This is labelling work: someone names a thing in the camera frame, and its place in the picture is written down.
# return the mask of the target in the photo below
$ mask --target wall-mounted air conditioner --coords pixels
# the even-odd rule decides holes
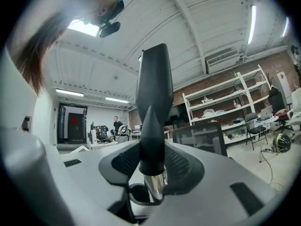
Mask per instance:
[[[219,54],[206,60],[208,73],[215,73],[232,67],[239,60],[240,55],[237,49]]]

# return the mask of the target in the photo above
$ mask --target backpack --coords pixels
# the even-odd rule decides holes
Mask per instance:
[[[128,126],[122,125],[118,129],[118,135],[119,136],[128,136]]]

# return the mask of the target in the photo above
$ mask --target hair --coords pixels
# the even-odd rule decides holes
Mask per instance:
[[[53,14],[26,42],[16,56],[16,67],[26,82],[32,83],[37,94],[43,87],[42,62],[45,53],[63,35],[76,15],[75,9],[72,9],[71,6]]]

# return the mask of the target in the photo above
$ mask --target red brick wall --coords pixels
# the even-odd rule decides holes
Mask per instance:
[[[249,63],[246,63],[239,67],[236,67],[234,69],[211,76],[210,78],[204,79],[202,81],[199,81],[199,82],[196,82],[189,86],[186,86],[180,90],[177,90],[174,92],[173,105],[175,106],[175,105],[180,105],[180,104],[184,103],[182,93],[184,93],[185,95],[189,95],[189,94],[197,92],[199,90],[222,83],[224,81],[234,78],[235,77],[234,72],[240,72],[241,74],[248,73],[252,70],[257,69],[258,68],[257,65],[260,65],[265,73],[269,73],[270,79],[272,77],[276,76],[276,74],[277,74],[276,70],[278,72],[283,71],[287,77],[287,80],[290,84],[292,91],[294,90],[293,83],[298,84],[298,76],[294,69],[294,66],[293,66],[293,63],[292,63],[290,57],[288,56],[288,54],[286,52],[281,52],[281,53],[277,53],[277,54],[274,54],[271,56],[267,56],[265,58],[251,61]],[[255,84],[255,80],[250,80],[247,82],[247,86],[252,86],[254,84]],[[229,95],[233,91],[234,91],[234,88],[224,89],[222,91],[211,94],[210,98],[215,99],[215,98],[219,98],[223,95]],[[268,95],[268,86],[263,86],[262,94],[264,96]],[[256,90],[256,91],[251,92],[251,97],[253,100],[256,100],[257,98],[261,98],[260,91]],[[214,111],[216,111],[216,110],[228,110],[228,109],[234,108],[234,106],[233,106],[233,101],[230,100],[230,101],[222,102],[220,104],[216,104],[214,106],[211,106],[210,108],[212,108],[212,109],[214,109]],[[260,110],[262,108],[264,108],[264,102],[259,102],[259,103],[255,104],[256,112],[260,112]],[[194,117],[201,117],[203,115],[203,110],[194,111],[193,115],[194,115]],[[230,123],[233,119],[235,119],[237,117],[243,117],[243,110],[239,110],[236,113],[229,113],[229,114],[226,114],[223,116],[219,116],[217,120],[223,125],[223,124]],[[137,110],[133,110],[133,111],[129,112],[129,120],[130,120],[131,128],[133,128],[135,125],[141,124]],[[208,122],[208,120],[198,121],[197,123],[206,123],[206,122]],[[187,123],[187,125],[186,125],[186,123],[185,123],[185,125],[182,124],[181,127],[183,127],[183,126],[189,126],[189,123]],[[166,129],[172,130],[172,126],[166,127]]]

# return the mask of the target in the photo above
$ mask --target monitor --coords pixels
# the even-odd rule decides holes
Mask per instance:
[[[164,126],[175,125],[184,122],[189,122],[189,118],[185,104],[180,104],[170,108]]]

